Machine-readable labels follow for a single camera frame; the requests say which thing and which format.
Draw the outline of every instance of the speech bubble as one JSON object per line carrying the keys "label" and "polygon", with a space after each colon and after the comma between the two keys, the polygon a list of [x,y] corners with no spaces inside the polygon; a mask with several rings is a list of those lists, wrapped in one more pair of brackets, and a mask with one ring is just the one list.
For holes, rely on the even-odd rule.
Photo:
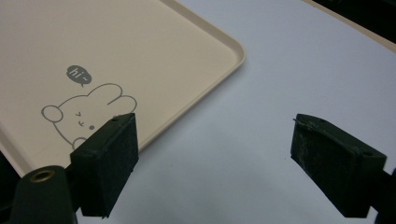
{"label": "speech bubble", "polygon": [[81,84],[82,87],[84,87],[84,84],[89,84],[92,81],[92,77],[87,70],[78,65],[69,66],[66,74],[72,81]]}

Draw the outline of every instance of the black clamp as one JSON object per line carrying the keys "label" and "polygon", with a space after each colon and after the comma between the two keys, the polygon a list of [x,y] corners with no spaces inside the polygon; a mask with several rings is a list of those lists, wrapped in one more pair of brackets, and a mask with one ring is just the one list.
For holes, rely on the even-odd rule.
{"label": "black clamp", "polygon": [[387,156],[359,139],[308,115],[297,115],[291,157],[344,217],[367,217],[375,223],[396,223],[396,169],[384,169]]}
{"label": "black clamp", "polygon": [[134,114],[109,120],[70,154],[64,169],[47,166],[16,187],[10,224],[77,223],[76,211],[108,217],[138,161]]}

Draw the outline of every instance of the white surface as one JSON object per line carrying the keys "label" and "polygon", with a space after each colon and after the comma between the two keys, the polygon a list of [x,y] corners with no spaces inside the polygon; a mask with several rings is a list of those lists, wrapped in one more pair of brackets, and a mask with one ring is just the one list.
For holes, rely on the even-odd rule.
{"label": "white surface", "polygon": [[290,159],[320,117],[396,167],[396,55],[302,1],[182,0],[238,39],[245,64],[140,156],[109,219],[79,223],[374,223],[343,218]]}

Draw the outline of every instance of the beige tray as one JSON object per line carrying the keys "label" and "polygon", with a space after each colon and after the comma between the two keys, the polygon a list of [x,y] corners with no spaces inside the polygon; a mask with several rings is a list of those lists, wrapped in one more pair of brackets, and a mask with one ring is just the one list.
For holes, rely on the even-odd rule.
{"label": "beige tray", "polygon": [[174,0],[3,1],[0,27],[0,148],[20,175],[132,111],[142,149],[245,60]]}

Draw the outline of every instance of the bunny face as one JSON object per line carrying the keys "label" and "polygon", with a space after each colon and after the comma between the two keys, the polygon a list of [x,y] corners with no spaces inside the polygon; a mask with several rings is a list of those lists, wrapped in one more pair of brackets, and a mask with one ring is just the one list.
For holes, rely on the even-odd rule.
{"label": "bunny face", "polygon": [[134,97],[122,95],[119,85],[107,83],[60,105],[47,105],[41,114],[76,149],[109,119],[134,112],[136,105]]}

